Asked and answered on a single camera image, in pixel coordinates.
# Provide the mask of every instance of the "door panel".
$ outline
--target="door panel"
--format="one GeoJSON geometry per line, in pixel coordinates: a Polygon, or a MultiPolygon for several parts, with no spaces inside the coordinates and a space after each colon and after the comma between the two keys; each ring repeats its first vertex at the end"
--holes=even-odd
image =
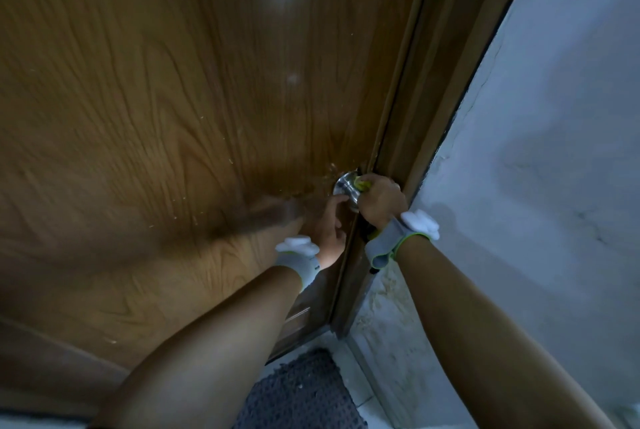
{"type": "Polygon", "coordinates": [[[411,5],[1,0],[0,314],[132,368],[263,271],[375,153],[411,5]]]}

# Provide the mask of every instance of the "person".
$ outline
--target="person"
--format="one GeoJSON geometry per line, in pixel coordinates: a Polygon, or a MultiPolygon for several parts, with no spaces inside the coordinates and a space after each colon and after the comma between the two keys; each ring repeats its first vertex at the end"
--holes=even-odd
{"type": "MultiPolygon", "coordinates": [[[[383,232],[407,212],[407,201],[389,178],[370,174],[362,180],[371,187],[358,200],[360,213],[383,232]]],[[[345,249],[336,208],[347,199],[331,197],[310,230],[320,269],[345,249]]],[[[409,236],[395,257],[433,350],[478,427],[613,427],[567,372],[427,237],[409,236]]],[[[91,427],[231,427],[304,278],[295,266],[267,269],[160,345],[91,427]]]]}

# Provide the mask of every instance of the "hand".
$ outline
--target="hand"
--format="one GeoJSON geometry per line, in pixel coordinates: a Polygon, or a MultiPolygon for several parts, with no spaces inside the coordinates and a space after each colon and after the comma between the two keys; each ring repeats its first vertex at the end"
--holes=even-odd
{"type": "Polygon", "coordinates": [[[383,230],[391,219],[409,210],[398,183],[373,173],[361,176],[360,180],[370,182],[371,188],[360,194],[358,210],[378,230],[383,230]]]}
{"type": "Polygon", "coordinates": [[[329,197],[320,220],[302,227],[301,234],[311,237],[311,242],[320,247],[316,255],[320,269],[332,266],[344,252],[347,234],[340,230],[342,224],[335,215],[338,204],[347,201],[347,195],[329,197]]]}

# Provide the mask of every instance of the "doormat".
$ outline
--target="doormat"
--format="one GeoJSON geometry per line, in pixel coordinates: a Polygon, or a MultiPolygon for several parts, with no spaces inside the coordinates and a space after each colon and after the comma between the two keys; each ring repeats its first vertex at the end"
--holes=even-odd
{"type": "Polygon", "coordinates": [[[300,355],[256,383],[234,429],[366,429],[331,354],[300,355]]]}

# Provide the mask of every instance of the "white wall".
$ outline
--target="white wall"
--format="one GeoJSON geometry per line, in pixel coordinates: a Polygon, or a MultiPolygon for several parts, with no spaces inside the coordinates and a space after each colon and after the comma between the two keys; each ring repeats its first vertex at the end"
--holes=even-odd
{"type": "MultiPolygon", "coordinates": [[[[604,407],[640,400],[640,0],[515,0],[413,207],[604,407]]],[[[468,421],[397,268],[351,332],[398,426],[468,421]]]]}

